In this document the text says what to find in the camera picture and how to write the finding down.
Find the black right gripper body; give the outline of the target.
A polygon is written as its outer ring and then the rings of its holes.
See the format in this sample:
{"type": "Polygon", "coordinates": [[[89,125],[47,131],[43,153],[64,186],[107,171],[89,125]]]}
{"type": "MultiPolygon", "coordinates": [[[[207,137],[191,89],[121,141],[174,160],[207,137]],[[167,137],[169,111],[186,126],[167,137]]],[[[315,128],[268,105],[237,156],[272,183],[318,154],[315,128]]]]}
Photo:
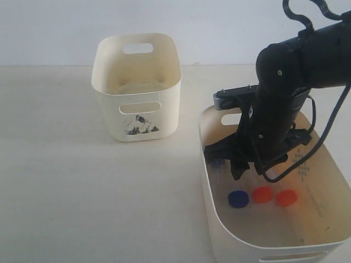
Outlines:
{"type": "Polygon", "coordinates": [[[268,171],[286,162],[288,152],[307,145],[312,129],[297,129],[295,119],[308,97],[255,95],[235,135],[230,136],[235,139],[234,153],[239,157],[239,164],[231,166],[245,171],[247,163],[253,162],[256,171],[268,171]]]}

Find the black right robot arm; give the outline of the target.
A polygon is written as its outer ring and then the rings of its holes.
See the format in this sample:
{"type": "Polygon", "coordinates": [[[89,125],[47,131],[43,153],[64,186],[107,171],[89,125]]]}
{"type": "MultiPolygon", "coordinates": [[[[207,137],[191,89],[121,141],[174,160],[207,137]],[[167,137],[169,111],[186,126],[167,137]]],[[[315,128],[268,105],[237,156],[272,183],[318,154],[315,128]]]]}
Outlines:
{"type": "Polygon", "coordinates": [[[230,162],[235,180],[253,163],[258,174],[286,162],[311,140],[295,119],[313,88],[350,87],[350,20],[263,49],[256,60],[258,84],[214,94],[216,110],[239,108],[237,130],[205,147],[205,160],[230,162]]]}

